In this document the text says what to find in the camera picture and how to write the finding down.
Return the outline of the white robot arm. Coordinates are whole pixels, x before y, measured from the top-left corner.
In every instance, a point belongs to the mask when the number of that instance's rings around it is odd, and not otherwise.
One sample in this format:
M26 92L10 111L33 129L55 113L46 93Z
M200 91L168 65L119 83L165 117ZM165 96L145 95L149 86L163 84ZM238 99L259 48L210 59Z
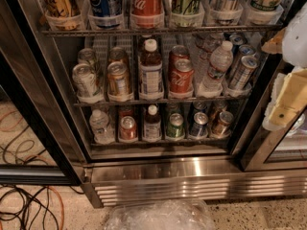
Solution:
M287 27L262 46L269 54L281 54L293 65L289 74L278 74L273 83L262 127L276 131L286 127L307 105L307 3Z

